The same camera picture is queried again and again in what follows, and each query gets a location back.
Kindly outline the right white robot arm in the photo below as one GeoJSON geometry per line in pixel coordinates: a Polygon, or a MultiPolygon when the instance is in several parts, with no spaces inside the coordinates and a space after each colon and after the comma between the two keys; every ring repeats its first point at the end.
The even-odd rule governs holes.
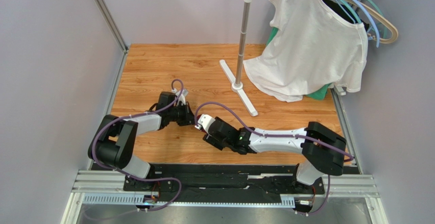
{"type": "Polygon", "coordinates": [[[203,114],[196,128],[205,133],[204,141],[215,148],[229,148],[240,155],[264,152],[297,153],[305,157],[298,165],[294,181],[313,185],[323,175],[341,176],[344,171],[347,141],[318,122],[296,130],[236,129],[218,117],[203,114]]]}

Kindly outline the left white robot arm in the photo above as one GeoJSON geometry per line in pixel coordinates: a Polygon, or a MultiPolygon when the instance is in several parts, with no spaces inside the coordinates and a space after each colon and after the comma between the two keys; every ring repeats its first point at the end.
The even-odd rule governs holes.
{"type": "Polygon", "coordinates": [[[125,117],[106,115],[89,146],[88,157],[134,179],[152,178],[154,166],[133,154],[136,137],[162,130],[171,122],[181,127],[194,125],[187,95],[187,90],[162,92],[158,102],[144,113],[125,117]]]}

